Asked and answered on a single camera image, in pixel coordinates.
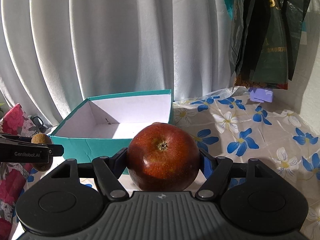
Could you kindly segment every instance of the white flower print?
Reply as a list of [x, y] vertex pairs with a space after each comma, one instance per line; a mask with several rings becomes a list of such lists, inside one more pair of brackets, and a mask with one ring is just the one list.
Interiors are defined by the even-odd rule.
[[273, 114], [276, 116], [284, 117], [283, 122], [286, 124], [292, 124], [296, 127], [301, 127], [301, 123], [299, 122], [299, 120], [295, 116], [293, 116], [294, 111], [283, 110], [281, 114], [278, 114], [276, 112], [273, 112]]
[[186, 108], [174, 109], [174, 123], [189, 126], [191, 124], [190, 117], [196, 115], [196, 111]]
[[1, 209], [4, 211], [4, 213], [10, 213], [12, 211], [12, 206], [10, 206], [8, 203], [1, 201]]
[[184, 105], [184, 104], [190, 104], [193, 101], [194, 100], [180, 100], [180, 101], [174, 101], [173, 104], [174, 105]]
[[33, 137], [35, 134], [37, 134], [37, 131], [28, 131], [29, 132], [29, 136]]
[[33, 122], [30, 119], [24, 121], [23, 125], [22, 125], [21, 134], [28, 134], [29, 133], [29, 129], [31, 127], [33, 127]]
[[226, 127], [233, 133], [238, 133], [238, 126], [236, 123], [239, 122], [238, 118], [232, 117], [231, 112], [226, 112], [224, 116], [213, 114], [213, 118], [215, 120], [215, 127], [219, 131], [219, 133], [223, 133]]
[[4, 213], [4, 219], [7, 220], [8, 222], [11, 222], [12, 218], [12, 213]]
[[278, 164], [276, 172], [282, 178], [288, 178], [291, 181], [296, 182], [297, 175], [295, 171], [299, 168], [297, 157], [295, 156], [289, 159], [284, 147], [277, 150], [277, 157], [278, 158], [270, 157], [271, 160]]
[[320, 210], [319, 212], [316, 212], [314, 209], [309, 207], [307, 220], [313, 223], [306, 227], [304, 234], [311, 240], [317, 239], [320, 237]]

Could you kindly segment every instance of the floral tablecloth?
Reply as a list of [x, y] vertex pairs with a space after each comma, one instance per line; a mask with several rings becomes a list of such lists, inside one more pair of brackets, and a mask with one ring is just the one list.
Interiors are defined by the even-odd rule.
[[[0, 119], [0, 133], [32, 137], [39, 132], [20, 104]], [[0, 240], [9, 237], [15, 203], [34, 171], [30, 163], [0, 163]]]
[[[173, 108], [175, 125], [187, 131], [199, 148], [234, 162], [259, 158], [302, 192], [309, 213], [301, 232], [320, 240], [320, 141], [299, 115], [277, 101], [252, 102], [242, 87], [177, 101]], [[129, 193], [137, 190], [129, 175], [121, 175], [119, 181]], [[195, 193], [204, 181], [200, 172], [186, 190]], [[244, 181], [232, 179], [229, 188]], [[93, 179], [81, 182], [96, 189]]]

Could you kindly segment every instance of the apple skin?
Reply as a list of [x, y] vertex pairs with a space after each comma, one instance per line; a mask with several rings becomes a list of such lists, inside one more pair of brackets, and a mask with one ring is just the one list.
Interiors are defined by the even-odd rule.
[[157, 122], [132, 139], [127, 166], [132, 181], [142, 191], [182, 191], [198, 175], [200, 153], [187, 132]]

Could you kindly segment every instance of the curtain fold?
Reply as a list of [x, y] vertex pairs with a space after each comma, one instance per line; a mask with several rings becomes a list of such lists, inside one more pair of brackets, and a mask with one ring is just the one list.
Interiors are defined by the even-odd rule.
[[0, 91], [46, 124], [91, 96], [229, 86], [224, 0], [1, 0], [1, 19]]

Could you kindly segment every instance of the pink flower print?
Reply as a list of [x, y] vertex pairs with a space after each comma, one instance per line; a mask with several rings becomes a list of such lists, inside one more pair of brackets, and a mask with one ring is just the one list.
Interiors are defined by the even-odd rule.
[[23, 125], [23, 122], [24, 122], [23, 111], [20, 105], [15, 106], [10, 111], [8, 117], [6, 117], [6, 121], [8, 126], [15, 131], [18, 129], [18, 127], [21, 127]]
[[6, 203], [12, 204], [13, 202], [17, 201], [16, 199], [14, 199], [13, 196], [11, 196], [9, 194], [9, 192], [7, 191], [7, 186], [6, 186], [6, 181], [2, 180], [1, 181], [1, 185], [0, 185], [0, 199], [2, 199], [3, 201], [5, 201]]

